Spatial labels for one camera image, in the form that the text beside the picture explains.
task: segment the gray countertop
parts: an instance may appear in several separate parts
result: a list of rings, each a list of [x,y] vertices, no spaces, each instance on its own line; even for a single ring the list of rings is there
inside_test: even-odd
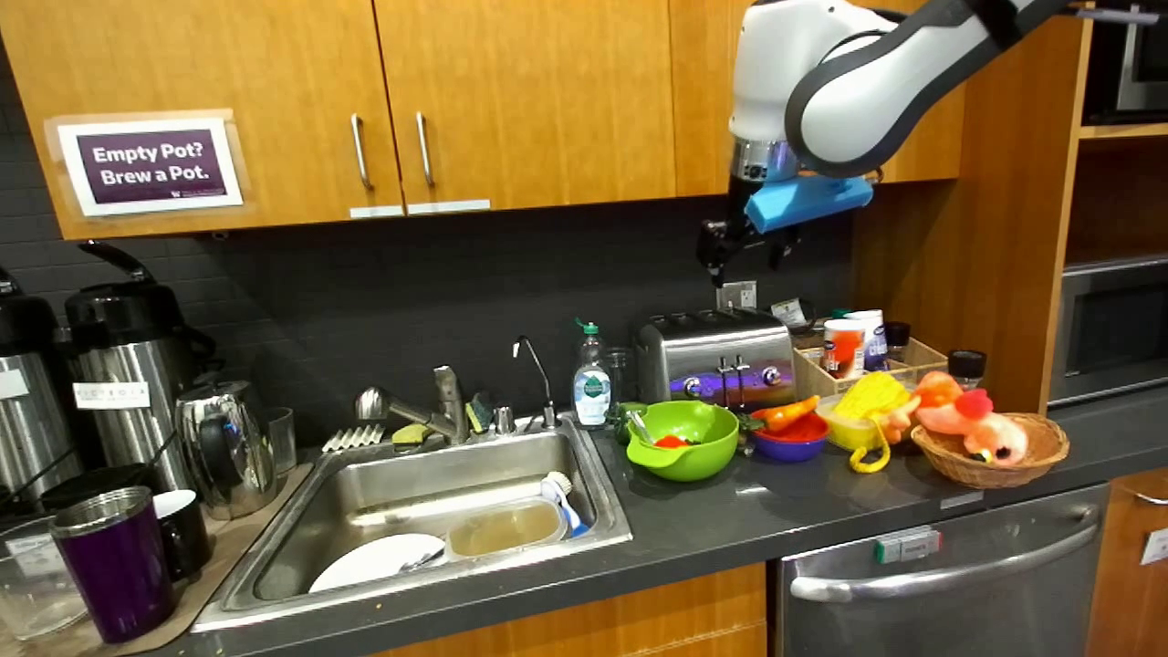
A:
[[[366,629],[355,629],[345,610],[326,610],[293,633],[288,623],[282,623],[282,633],[249,629],[244,635],[190,638],[184,651],[390,651],[748,563],[769,563],[850,538],[1078,489],[1128,470],[1168,466],[1168,388],[1086,403],[1050,416],[1071,433],[1071,459],[1047,479],[1004,492],[961,489],[934,473],[914,449],[897,453],[883,473],[853,473],[848,455],[827,449],[810,462],[738,459],[712,481],[673,484],[636,470],[613,438],[592,433],[619,492],[636,541],[563,563],[482,574],[378,597],[373,602],[378,613]]]

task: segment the purple cup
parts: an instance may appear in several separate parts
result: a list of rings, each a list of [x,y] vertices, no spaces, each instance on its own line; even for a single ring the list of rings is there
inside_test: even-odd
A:
[[[175,594],[147,484],[109,489],[60,512],[51,538],[105,641],[129,641],[173,618]]]

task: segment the green bowl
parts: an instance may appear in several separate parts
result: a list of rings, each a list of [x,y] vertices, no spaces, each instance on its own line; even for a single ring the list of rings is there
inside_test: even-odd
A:
[[[658,403],[658,404],[644,404],[644,421],[645,421],[653,441],[665,433],[678,433],[691,441],[684,449],[658,449],[636,428],[629,428],[623,455],[658,479],[706,481],[706,479],[725,470],[738,453],[740,423],[721,404]]]

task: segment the backsplash wall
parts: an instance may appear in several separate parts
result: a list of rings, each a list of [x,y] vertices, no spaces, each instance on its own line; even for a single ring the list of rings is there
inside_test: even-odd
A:
[[[56,229],[29,129],[0,52],[0,268],[29,296],[61,304],[119,275]],[[175,290],[193,329],[216,336],[229,372],[254,380],[268,403],[300,410],[300,438],[326,441],[355,416],[361,388],[438,410],[435,365],[451,365],[463,389],[490,389],[517,410],[540,404],[528,360],[510,340],[528,336],[568,403],[577,316],[611,340],[651,310],[712,308],[693,258],[697,218],[718,201],[496,212],[414,224],[345,224],[224,236],[115,241]],[[816,224],[777,270],[763,252],[725,275],[757,276],[758,299],[848,299],[850,224]]]

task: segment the sink basin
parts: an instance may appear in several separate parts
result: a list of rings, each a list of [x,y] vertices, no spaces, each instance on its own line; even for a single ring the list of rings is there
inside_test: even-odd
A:
[[[585,534],[564,538],[560,509],[540,496],[552,470],[568,479],[568,503],[585,520]],[[438,538],[445,554],[352,587],[311,593],[336,560],[397,534]],[[623,509],[592,438],[573,423],[478,438],[438,453],[375,449],[328,455],[313,462],[286,512],[224,579],[193,633],[386,597],[619,541],[631,541]]]

